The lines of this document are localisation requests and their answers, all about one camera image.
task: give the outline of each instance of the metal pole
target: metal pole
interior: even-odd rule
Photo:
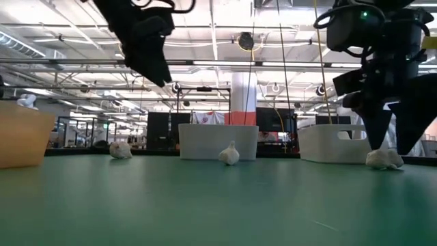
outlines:
[[[117,123],[115,124],[115,128],[114,128],[114,141],[117,141]]]
[[[87,136],[88,136],[88,122],[85,129],[85,148],[87,147]]]
[[[93,123],[92,123],[93,128],[91,128],[91,138],[89,139],[89,147],[92,147],[92,146],[93,146],[94,120],[95,120],[95,118],[93,118]]]
[[[227,124],[230,125],[231,124],[231,89],[229,89],[229,117],[227,118]]]
[[[60,123],[61,123],[61,118],[58,117],[57,118],[57,125],[56,125],[56,132],[58,133],[58,136],[59,136],[59,125],[60,125]]]
[[[109,136],[109,122],[107,122],[107,144],[108,144],[108,136]]]
[[[76,130],[78,130],[79,121],[76,121]],[[74,132],[74,146],[77,146],[77,131]]]
[[[28,85],[0,85],[0,88],[7,89],[40,89],[40,90],[138,90],[151,91],[146,87],[79,87],[79,86],[28,86]]]

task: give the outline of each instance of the green table surface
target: green table surface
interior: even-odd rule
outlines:
[[[437,168],[46,157],[0,170],[0,245],[437,245]]]

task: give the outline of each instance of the ceiling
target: ceiling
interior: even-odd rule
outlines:
[[[255,0],[257,4],[265,0]],[[318,35],[312,24],[315,12],[312,0],[294,0],[292,6],[289,0],[279,0],[281,9],[278,15],[276,8],[257,8],[252,17],[251,0],[210,0],[197,1],[195,9],[188,14],[174,14],[176,29],[167,37],[164,47],[168,60],[208,60],[208,61],[244,61],[251,60],[251,53],[243,51],[233,40],[241,32],[252,32],[254,40],[260,48],[254,52],[255,61],[260,62],[320,62]],[[333,1],[318,1],[318,14],[327,11]],[[416,1],[415,4],[426,3],[437,5],[437,1]],[[175,0],[177,9],[186,9],[191,0]],[[41,65],[6,64],[0,72],[19,74],[19,78],[10,79],[10,83],[29,85],[38,82],[41,85],[90,86],[125,88],[111,92],[123,98],[149,98],[155,101],[132,100],[141,106],[142,110],[168,111],[175,108],[171,100],[158,102],[168,98],[175,98],[171,92],[171,85],[164,89],[154,86],[147,79],[135,78],[129,69],[113,65],[98,65],[91,59],[120,59],[122,56],[117,38],[107,29],[107,23],[97,11],[96,6],[89,1],[81,3],[79,0],[2,0],[0,9],[0,31],[25,42],[35,49],[46,52],[55,50],[66,59],[82,59],[83,65],[64,64],[63,72],[56,72],[53,67]],[[437,22],[430,23],[431,31],[436,31]],[[325,44],[325,31],[320,32],[321,52],[324,62],[359,63],[353,57],[344,53],[329,51]],[[20,53],[0,46],[0,58],[28,58]],[[317,64],[310,68],[292,66],[285,75],[283,68],[254,68],[257,76],[257,98],[259,106],[287,107],[285,84],[288,85],[291,101],[318,101],[323,98],[317,96],[315,90],[323,82],[323,76]],[[178,81],[182,87],[196,88],[198,86],[226,88],[230,86],[232,73],[248,68],[233,66],[170,66],[172,79]],[[330,69],[325,71],[326,86],[333,86],[332,79],[348,69]],[[127,87],[148,87],[149,91],[131,91]],[[119,111],[105,99],[109,92],[90,90],[87,93],[77,90],[52,91],[67,98],[94,98],[95,100],[72,101],[75,105],[94,105],[108,111]],[[328,91],[328,97],[335,103],[337,100],[334,90]],[[185,110],[226,110],[229,98],[227,92],[192,92],[184,95],[185,99],[193,99],[189,107],[181,106]],[[217,102],[199,102],[201,99],[221,99]],[[303,103],[304,110],[323,110],[314,102]]]

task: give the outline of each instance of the cable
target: cable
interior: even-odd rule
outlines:
[[[290,114],[292,108],[290,106],[290,93],[288,92],[288,79],[287,79],[287,66],[285,65],[285,49],[284,49],[284,38],[282,35],[282,24],[281,24],[281,12],[279,10],[279,0],[276,0],[278,16],[279,16],[279,33],[281,34],[281,44],[282,44],[282,60],[284,66],[284,75],[285,75],[285,91],[287,92],[287,104],[288,104],[288,113]],[[290,117],[290,126],[292,126],[292,118]]]
[[[316,29],[327,28],[328,26],[330,26],[334,22],[336,14],[340,14],[340,13],[344,13],[344,12],[349,12],[349,11],[369,11],[369,12],[373,12],[376,15],[376,17],[378,17],[380,19],[380,22],[382,24],[384,24],[385,15],[384,15],[384,12],[382,12],[382,10],[380,10],[379,8],[377,8],[375,6],[372,6],[372,5],[367,5],[367,4],[363,4],[363,3],[357,3],[357,2],[355,2],[353,0],[350,0],[350,3],[352,5],[346,5],[346,6],[341,6],[341,7],[330,9],[327,12],[321,14],[319,17],[317,17],[317,15],[316,15],[313,27],[316,28]],[[325,24],[319,24],[325,18],[329,18],[329,21],[327,23],[325,23]]]
[[[317,17],[317,0],[314,0],[314,14],[315,14],[315,19],[317,20],[318,19],[318,17]],[[328,102],[328,91],[326,90],[325,71],[324,71],[324,67],[323,67],[322,43],[320,42],[320,31],[318,28],[315,28],[315,29],[317,31],[317,38],[318,38],[318,42],[319,42],[320,68],[322,69],[322,82],[323,82],[322,85],[323,85],[323,90],[325,91],[323,98],[324,98],[324,101],[326,103],[326,108],[328,109],[329,124],[332,124],[333,119],[330,116],[329,102]]]
[[[191,5],[187,10],[174,10],[173,13],[174,14],[188,14],[189,12],[191,12],[194,7],[196,6],[196,0],[191,0]]]
[[[255,18],[253,18],[253,26],[252,26],[252,36],[255,35]],[[249,65],[249,84],[247,85],[247,95],[246,95],[246,109],[244,110],[244,125],[246,125],[246,117],[247,117],[247,104],[249,103],[249,94],[251,93],[251,75],[252,75],[252,62],[254,60],[253,56],[253,47],[252,54]]]

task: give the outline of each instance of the white plastic bin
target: white plastic bin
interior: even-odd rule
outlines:
[[[371,152],[367,138],[350,139],[345,131],[365,131],[365,127],[323,124],[299,130],[301,159],[318,163],[365,164],[367,154]]]
[[[233,140],[241,161],[256,159],[258,126],[179,125],[181,159],[217,160]]]

